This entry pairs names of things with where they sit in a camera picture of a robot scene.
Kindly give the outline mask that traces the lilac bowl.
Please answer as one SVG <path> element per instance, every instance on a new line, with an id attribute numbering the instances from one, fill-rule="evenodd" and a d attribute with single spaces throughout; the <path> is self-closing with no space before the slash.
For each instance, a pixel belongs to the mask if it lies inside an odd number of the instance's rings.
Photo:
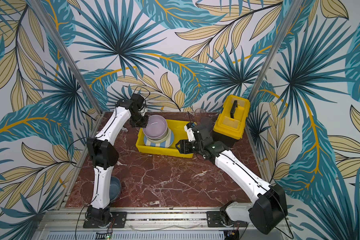
<path id="1" fill-rule="evenodd" d="M 149 116 L 147 126 L 143 128 L 145 136 L 151 139 L 160 139 L 168 132 L 168 123 L 166 119 L 160 115 Z"/>

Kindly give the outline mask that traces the light green bowl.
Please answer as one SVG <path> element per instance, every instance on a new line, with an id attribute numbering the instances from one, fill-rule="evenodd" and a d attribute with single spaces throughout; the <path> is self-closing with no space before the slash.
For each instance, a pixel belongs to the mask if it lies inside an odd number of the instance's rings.
<path id="1" fill-rule="evenodd" d="M 162 142 L 167 141 L 167 139 L 168 139 L 168 137 L 170 137 L 170 135 L 171 135 L 170 132 L 167 132 L 167 134 L 166 134 L 165 136 L 163 136 L 163 137 L 160 138 L 160 139 L 156 139 L 156 140 L 151 139 L 151 138 L 148 138 L 147 136 L 145 136 L 145 140 L 146 140 L 146 141 L 149 141 L 149 142 L 151 142 L 151 143 L 161 144 Z"/>

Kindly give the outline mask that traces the dark blue bowl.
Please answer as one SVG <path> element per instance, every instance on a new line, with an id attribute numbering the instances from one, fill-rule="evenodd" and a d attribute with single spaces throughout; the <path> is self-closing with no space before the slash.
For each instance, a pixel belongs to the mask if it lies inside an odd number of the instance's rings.
<path id="1" fill-rule="evenodd" d="M 122 191 L 121 182 L 117 177 L 112 176 L 109 189 L 110 203 L 113 203 L 120 196 Z"/>

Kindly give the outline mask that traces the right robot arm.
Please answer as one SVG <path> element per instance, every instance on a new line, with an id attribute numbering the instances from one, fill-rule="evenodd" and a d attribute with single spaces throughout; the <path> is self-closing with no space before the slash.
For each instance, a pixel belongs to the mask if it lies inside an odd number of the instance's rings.
<path id="1" fill-rule="evenodd" d="M 214 141 L 208 127 L 192 122 L 184 126 L 187 139 L 180 140 L 176 148 L 181 154 L 199 154 L 224 171 L 241 187 L 251 205 L 229 202 L 220 208 L 211 220 L 231 227 L 251 223 L 262 234 L 269 234 L 288 215 L 286 194 L 279 185 L 271 185 L 247 168 L 221 141 Z"/>

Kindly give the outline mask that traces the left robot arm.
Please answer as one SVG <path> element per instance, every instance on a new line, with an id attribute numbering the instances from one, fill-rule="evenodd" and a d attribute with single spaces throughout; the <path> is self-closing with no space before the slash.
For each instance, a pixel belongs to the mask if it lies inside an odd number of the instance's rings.
<path id="1" fill-rule="evenodd" d="M 114 112 L 105 126 L 93 138 L 87 138 L 87 149 L 94 167 L 94 190 L 87 208 L 89 220 L 106 226 L 111 222 L 110 187 L 114 166 L 119 153 L 114 147 L 115 140 L 126 122 L 132 127 L 143 128 L 148 124 L 146 100 L 140 94 L 132 94 L 130 99 L 117 101 Z"/>

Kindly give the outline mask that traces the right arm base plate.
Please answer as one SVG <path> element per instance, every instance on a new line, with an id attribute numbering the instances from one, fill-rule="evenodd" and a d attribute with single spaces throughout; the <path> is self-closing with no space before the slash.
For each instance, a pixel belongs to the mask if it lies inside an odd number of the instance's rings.
<path id="1" fill-rule="evenodd" d="M 243 221 L 230 220 L 227 214 L 220 211 L 206 212 L 206 219 L 209 228 L 230 228 L 230 227 L 247 227 L 249 223 Z"/>

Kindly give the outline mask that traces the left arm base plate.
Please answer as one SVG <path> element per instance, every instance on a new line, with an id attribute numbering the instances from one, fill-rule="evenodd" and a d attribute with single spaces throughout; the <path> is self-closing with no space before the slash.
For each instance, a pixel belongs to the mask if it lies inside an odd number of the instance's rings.
<path id="1" fill-rule="evenodd" d="M 123 229 L 126 224 L 127 212 L 110 212 L 98 217 L 93 214 L 86 214 L 84 229 Z"/>

